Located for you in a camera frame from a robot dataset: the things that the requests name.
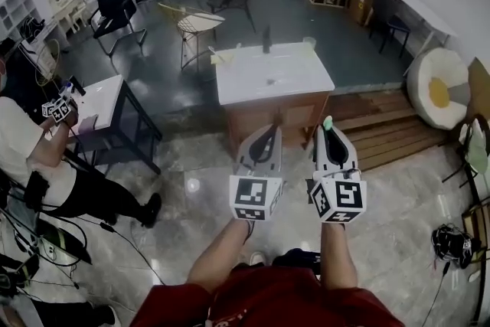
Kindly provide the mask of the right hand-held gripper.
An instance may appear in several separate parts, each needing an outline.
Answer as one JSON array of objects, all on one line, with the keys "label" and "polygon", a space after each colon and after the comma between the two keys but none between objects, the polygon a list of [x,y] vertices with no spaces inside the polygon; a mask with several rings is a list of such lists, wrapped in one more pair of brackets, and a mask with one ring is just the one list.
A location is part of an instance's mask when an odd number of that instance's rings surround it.
[{"label": "right hand-held gripper", "polygon": [[337,127],[315,133],[317,169],[308,180],[309,203],[322,223],[349,223],[367,208],[367,183],[361,179],[357,151]]}]

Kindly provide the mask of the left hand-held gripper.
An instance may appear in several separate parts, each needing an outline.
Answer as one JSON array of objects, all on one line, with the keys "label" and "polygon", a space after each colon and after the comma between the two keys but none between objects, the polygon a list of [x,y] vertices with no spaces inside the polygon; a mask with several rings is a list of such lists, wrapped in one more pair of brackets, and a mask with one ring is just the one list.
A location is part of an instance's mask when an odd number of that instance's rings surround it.
[{"label": "left hand-held gripper", "polygon": [[264,126],[240,144],[234,173],[229,177],[229,205],[236,219],[269,221],[283,193],[279,155],[280,126]]}]

